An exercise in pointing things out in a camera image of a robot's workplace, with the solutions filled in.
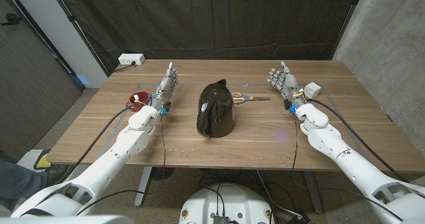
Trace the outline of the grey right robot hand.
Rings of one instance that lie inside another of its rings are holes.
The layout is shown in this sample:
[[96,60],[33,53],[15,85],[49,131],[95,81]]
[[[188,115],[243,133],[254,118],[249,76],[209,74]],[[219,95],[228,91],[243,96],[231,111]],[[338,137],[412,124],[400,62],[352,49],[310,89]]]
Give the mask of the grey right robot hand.
[[306,103],[303,92],[295,76],[283,60],[281,66],[282,70],[273,68],[266,81],[280,91],[287,109],[296,110]]

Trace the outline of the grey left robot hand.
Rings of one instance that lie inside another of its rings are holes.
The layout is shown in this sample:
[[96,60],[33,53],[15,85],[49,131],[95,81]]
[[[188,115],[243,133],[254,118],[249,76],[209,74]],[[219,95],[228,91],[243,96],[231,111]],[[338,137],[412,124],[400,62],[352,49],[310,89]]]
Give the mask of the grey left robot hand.
[[155,93],[152,96],[151,106],[156,110],[162,110],[166,102],[169,102],[172,98],[173,91],[178,84],[179,78],[177,70],[173,67],[173,63],[170,62],[165,72],[165,76],[162,81],[157,85]]

